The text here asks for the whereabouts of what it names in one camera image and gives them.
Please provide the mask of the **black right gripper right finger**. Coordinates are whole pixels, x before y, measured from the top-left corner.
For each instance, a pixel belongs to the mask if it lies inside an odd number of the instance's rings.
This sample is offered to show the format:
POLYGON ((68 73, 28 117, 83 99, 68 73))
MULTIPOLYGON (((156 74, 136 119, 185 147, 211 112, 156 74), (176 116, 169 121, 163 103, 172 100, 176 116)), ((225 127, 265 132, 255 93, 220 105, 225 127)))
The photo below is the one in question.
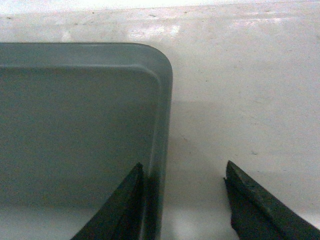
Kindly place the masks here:
POLYGON ((318 228, 301 218, 232 161, 224 183, 230 224, 241 240, 318 240, 318 228))

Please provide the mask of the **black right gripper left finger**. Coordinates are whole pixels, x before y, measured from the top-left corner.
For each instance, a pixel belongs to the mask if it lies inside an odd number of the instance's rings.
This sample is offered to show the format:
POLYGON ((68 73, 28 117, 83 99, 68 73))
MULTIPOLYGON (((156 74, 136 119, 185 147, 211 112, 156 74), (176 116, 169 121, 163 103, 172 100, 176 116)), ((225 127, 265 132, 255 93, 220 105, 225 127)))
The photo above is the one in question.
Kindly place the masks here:
POLYGON ((138 240, 144 205, 143 165, 137 163, 73 240, 138 240))

